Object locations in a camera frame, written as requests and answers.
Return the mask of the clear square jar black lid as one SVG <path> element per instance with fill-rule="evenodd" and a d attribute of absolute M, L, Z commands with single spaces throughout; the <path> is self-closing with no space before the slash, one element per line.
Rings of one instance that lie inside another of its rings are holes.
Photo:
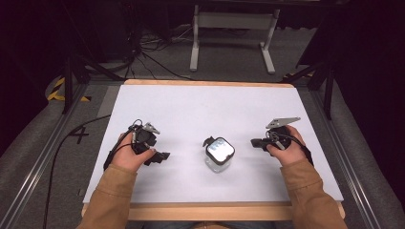
<path fill-rule="evenodd" d="M 205 148 L 205 164 L 214 173 L 226 170 L 235 155 L 235 148 L 223 137 L 213 136 L 203 142 Z"/>

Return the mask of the person's right hand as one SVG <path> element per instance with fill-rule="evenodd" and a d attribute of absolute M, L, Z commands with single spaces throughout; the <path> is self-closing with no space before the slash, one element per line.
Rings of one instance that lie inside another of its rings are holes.
<path fill-rule="evenodd" d="M 287 129 L 302 145 L 305 145 L 305 141 L 294 127 L 287 125 Z M 272 145 L 267 145 L 266 148 L 272 156 L 279 160 L 282 166 L 287 166 L 291 163 L 307 158 L 301 146 L 296 142 L 291 142 L 289 147 L 285 150 L 279 150 Z"/>

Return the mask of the white metal stand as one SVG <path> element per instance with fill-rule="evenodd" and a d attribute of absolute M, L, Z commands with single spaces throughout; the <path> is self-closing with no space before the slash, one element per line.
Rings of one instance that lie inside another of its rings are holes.
<path fill-rule="evenodd" d="M 189 70 L 195 72 L 198 69 L 199 61 L 199 29 L 243 29 L 243 30 L 263 30 L 267 31 L 267 37 L 260 43 L 260 49 L 266 70 L 269 74 L 275 74 L 275 67 L 270 56 L 269 46 L 279 19 L 279 10 L 272 13 L 238 13 L 238 12 L 206 12 L 200 11 L 198 5 L 194 7 L 193 15 L 193 46 Z"/>

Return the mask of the aluminium floor rail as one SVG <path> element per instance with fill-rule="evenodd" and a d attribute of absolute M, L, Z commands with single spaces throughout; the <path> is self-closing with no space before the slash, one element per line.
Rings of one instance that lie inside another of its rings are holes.
<path fill-rule="evenodd" d="M 339 166 L 344 174 L 345 180 L 351 190 L 352 197 L 356 203 L 359 213 L 365 223 L 367 229 L 381 229 L 380 223 L 376 218 L 372 206 L 365 194 L 363 185 L 361 184 L 358 176 L 352 166 L 350 159 L 344 149 L 343 143 L 336 132 L 334 125 L 331 120 L 327 118 L 323 108 L 323 101 L 321 96 L 316 92 L 310 93 L 312 100 L 322 116 L 324 125 L 326 126 L 328 133 L 331 137 L 334 149 L 336 151 L 336 158 L 338 160 Z"/>
<path fill-rule="evenodd" d="M 68 111 L 58 118 L 45 146 L 43 147 L 41 153 L 37 157 L 30 171 L 26 175 L 24 182 L 19 189 L 16 197 L 14 198 L 10 208 L 4 215 L 3 219 L 0 221 L 0 229 L 12 229 L 14 224 L 17 222 L 19 216 L 21 215 L 21 212 L 30 199 L 33 190 L 42 177 L 47 164 L 51 160 L 51 157 L 53 156 L 53 150 L 56 148 L 56 145 L 61 140 L 63 129 L 66 127 L 69 118 L 71 117 L 75 107 L 81 99 L 81 96 L 83 96 L 86 92 L 87 87 L 87 84 L 79 84 L 74 90 L 73 101 L 68 108 Z"/>

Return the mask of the black metal stand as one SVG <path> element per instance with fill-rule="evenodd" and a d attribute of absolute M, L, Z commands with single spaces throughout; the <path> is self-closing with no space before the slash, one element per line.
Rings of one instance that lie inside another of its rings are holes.
<path fill-rule="evenodd" d="M 334 82 L 334 71 L 331 63 L 318 62 L 314 65 L 308 66 L 297 73 L 288 73 L 281 83 L 292 84 L 294 81 L 304 77 L 305 75 L 312 74 L 307 88 L 310 91 L 318 91 L 322 85 L 325 85 L 325 93 L 323 100 L 323 110 L 328 120 L 331 120 L 331 98 Z"/>
<path fill-rule="evenodd" d="M 123 81 L 123 78 L 102 67 L 78 48 L 78 45 L 81 44 L 81 42 L 77 41 L 79 32 L 71 21 L 71 16 L 64 4 L 64 0 L 56 0 L 56 2 L 60 5 L 60 10 L 64 16 L 64 21 L 62 19 L 58 20 L 58 29 L 62 44 L 64 45 L 64 51 L 67 54 L 63 72 L 65 79 L 65 105 L 63 114 L 66 114 L 73 108 L 74 103 L 79 100 L 79 98 L 75 98 L 73 77 L 76 78 L 79 87 L 87 85 L 91 80 L 86 66 L 90 66 L 97 73 L 103 74 L 116 82 Z"/>

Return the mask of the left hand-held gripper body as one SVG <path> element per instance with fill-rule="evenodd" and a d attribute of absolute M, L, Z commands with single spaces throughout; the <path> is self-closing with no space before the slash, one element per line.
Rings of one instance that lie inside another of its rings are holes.
<path fill-rule="evenodd" d="M 137 155 L 147 151 L 157 143 L 157 135 L 160 134 L 150 122 L 145 125 L 135 124 L 133 127 L 132 149 Z"/>

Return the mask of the person's left hand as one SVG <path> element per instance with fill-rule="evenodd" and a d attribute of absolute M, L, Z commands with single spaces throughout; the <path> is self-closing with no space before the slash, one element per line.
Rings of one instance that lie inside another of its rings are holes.
<path fill-rule="evenodd" d="M 137 155 L 131 146 L 133 134 L 121 135 L 121 137 L 122 141 L 118 145 L 117 152 L 113 157 L 111 164 L 124 168 L 135 174 L 140 166 L 157 151 L 154 148 L 150 148 L 140 155 Z"/>

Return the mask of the yellow black floor tape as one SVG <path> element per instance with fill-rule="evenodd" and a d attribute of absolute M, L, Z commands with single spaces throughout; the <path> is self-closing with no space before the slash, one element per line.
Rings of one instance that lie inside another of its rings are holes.
<path fill-rule="evenodd" d="M 59 90 L 62 88 L 63 84 L 65 83 L 65 78 L 61 76 L 54 84 L 50 94 L 48 95 L 47 99 L 49 101 L 51 100 L 59 100 L 59 101 L 64 101 L 65 96 L 59 94 Z"/>

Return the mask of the white table mat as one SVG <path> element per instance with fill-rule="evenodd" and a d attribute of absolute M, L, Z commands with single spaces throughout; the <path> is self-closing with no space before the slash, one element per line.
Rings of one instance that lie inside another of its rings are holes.
<path fill-rule="evenodd" d="M 137 119 L 159 131 L 156 149 L 170 157 L 139 168 L 134 203 L 285 202 L 288 193 L 278 160 L 253 148 L 274 118 L 300 117 L 294 127 L 311 151 L 325 191 L 342 199 L 324 151 L 294 88 L 124 85 L 119 89 L 88 189 L 120 134 Z M 214 173 L 205 164 L 203 142 L 223 137 L 234 148 L 230 166 Z"/>

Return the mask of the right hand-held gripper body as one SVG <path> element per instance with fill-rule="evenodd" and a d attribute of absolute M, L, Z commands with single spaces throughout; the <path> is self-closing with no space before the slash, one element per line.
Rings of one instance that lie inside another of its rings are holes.
<path fill-rule="evenodd" d="M 287 125 L 298 120 L 300 120 L 300 117 L 274 118 L 270 121 L 266 125 L 266 137 L 270 140 L 270 144 L 279 150 L 288 148 L 292 141 L 292 135 Z"/>

